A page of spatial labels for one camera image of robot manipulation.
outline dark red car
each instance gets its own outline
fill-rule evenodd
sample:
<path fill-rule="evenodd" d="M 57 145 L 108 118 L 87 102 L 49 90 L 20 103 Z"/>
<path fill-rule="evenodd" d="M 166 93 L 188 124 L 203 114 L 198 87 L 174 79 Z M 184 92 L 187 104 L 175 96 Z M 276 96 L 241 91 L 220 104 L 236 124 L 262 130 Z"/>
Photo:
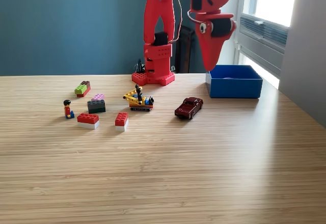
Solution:
<path fill-rule="evenodd" d="M 180 105 L 175 111 L 174 115 L 181 117 L 192 119 L 203 106 L 204 102 L 200 98 L 186 98 L 182 105 Z"/>

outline blue plastic bin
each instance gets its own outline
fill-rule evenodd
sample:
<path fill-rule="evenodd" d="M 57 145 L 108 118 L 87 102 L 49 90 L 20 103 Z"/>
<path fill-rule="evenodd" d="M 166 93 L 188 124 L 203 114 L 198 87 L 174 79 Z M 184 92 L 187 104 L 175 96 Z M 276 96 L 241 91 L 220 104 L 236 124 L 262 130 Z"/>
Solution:
<path fill-rule="evenodd" d="M 216 65 L 206 73 L 211 98 L 259 98 L 262 84 L 250 65 Z"/>

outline teal wall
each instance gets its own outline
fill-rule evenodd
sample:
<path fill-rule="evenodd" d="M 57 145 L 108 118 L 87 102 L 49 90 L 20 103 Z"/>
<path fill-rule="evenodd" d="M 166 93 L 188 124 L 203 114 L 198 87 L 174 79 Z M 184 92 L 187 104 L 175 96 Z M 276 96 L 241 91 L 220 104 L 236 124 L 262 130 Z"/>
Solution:
<path fill-rule="evenodd" d="M 0 0 L 0 75 L 130 74 L 143 57 L 145 5 Z M 178 4 L 175 9 L 179 21 Z"/>

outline toy construction vehicle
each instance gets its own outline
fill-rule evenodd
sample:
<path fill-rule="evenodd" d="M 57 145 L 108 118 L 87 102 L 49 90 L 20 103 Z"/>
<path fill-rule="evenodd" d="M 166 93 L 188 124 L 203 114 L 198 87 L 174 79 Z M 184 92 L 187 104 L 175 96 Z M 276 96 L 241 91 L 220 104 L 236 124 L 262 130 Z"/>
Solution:
<path fill-rule="evenodd" d="M 150 96 L 148 99 L 141 93 L 142 87 L 136 84 L 135 89 L 126 93 L 123 99 L 129 101 L 130 110 L 150 111 L 154 105 L 154 99 Z"/>

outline wire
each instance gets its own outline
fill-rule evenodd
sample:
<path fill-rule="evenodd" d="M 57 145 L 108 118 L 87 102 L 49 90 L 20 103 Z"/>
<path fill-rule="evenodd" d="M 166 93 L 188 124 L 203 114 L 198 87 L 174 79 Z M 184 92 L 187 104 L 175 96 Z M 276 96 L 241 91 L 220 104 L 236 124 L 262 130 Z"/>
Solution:
<path fill-rule="evenodd" d="M 182 24 L 182 6 L 181 6 L 181 2 L 180 0 L 178 0 L 179 2 L 179 6 L 180 6 L 180 23 L 179 23 L 179 30 L 178 30 L 178 36 L 176 39 L 170 41 L 169 43 L 175 43 L 176 41 L 178 41 L 179 37 L 180 37 L 180 31 L 181 31 L 181 24 Z"/>
<path fill-rule="evenodd" d="M 189 17 L 189 19 L 192 21 L 192 22 L 194 22 L 194 23 L 197 23 L 197 24 L 201 24 L 201 23 L 203 23 L 202 21 L 199 21 L 199 20 L 196 20 L 196 19 L 193 19 L 191 16 L 190 16 L 190 10 L 188 11 L 188 17 Z"/>

